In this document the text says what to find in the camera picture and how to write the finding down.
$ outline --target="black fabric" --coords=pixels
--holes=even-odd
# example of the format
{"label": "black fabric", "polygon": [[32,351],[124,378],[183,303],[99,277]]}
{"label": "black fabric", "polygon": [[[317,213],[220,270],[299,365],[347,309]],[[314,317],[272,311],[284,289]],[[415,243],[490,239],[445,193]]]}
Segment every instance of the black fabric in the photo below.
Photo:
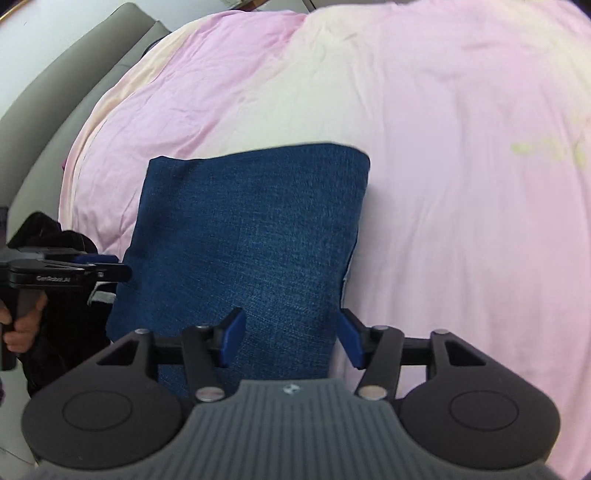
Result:
{"label": "black fabric", "polygon": [[[33,213],[8,243],[10,248],[69,247],[95,254],[81,233],[62,231],[44,213]],[[20,355],[29,395],[58,379],[109,345],[105,324],[111,305],[87,305],[94,286],[83,292],[48,291],[40,332],[33,347]]]}

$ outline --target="bed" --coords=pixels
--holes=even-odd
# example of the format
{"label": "bed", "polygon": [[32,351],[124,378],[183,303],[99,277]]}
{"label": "bed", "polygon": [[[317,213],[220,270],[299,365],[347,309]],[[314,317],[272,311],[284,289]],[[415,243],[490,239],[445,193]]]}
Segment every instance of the bed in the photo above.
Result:
{"label": "bed", "polygon": [[[332,142],[371,159],[343,304],[444,327],[548,394],[549,464],[591,469],[591,22],[565,1],[224,12],[171,33],[96,104],[59,219],[120,258],[151,158]],[[360,377],[341,347],[331,374]],[[403,371],[400,395],[423,373]]]}

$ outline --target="metal screw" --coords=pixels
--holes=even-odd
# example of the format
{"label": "metal screw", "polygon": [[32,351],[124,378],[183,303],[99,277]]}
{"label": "metal screw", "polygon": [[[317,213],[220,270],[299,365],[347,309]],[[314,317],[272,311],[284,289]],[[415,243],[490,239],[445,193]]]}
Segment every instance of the metal screw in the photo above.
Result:
{"label": "metal screw", "polygon": [[364,400],[383,400],[388,396],[388,390],[379,385],[366,385],[359,389],[359,396]]}
{"label": "metal screw", "polygon": [[295,395],[300,390],[301,390],[300,386],[296,385],[295,383],[292,383],[290,385],[286,385],[285,387],[283,387],[283,391],[285,393],[287,393],[288,395]]}
{"label": "metal screw", "polygon": [[226,392],[219,387],[203,387],[195,392],[195,397],[205,403],[221,400],[225,396]]}

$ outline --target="ribbed plastic surface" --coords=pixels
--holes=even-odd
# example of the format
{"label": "ribbed plastic surface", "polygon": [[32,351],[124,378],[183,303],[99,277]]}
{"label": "ribbed plastic surface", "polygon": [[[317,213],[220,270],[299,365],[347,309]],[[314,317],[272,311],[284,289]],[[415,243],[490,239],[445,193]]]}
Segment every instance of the ribbed plastic surface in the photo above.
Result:
{"label": "ribbed plastic surface", "polygon": [[156,455],[112,471],[42,463],[27,480],[558,480],[542,462],[478,472],[439,460],[405,433],[384,402],[339,380],[245,381],[236,395],[194,408]]}

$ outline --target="wall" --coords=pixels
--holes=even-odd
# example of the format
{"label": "wall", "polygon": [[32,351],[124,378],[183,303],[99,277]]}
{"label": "wall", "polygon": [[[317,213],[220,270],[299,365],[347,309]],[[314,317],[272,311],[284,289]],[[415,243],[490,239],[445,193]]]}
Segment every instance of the wall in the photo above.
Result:
{"label": "wall", "polygon": [[[306,11],[301,0],[266,9]],[[18,95],[76,40],[125,0],[32,0],[0,24],[0,117]],[[216,12],[236,0],[134,0],[169,30]]]}

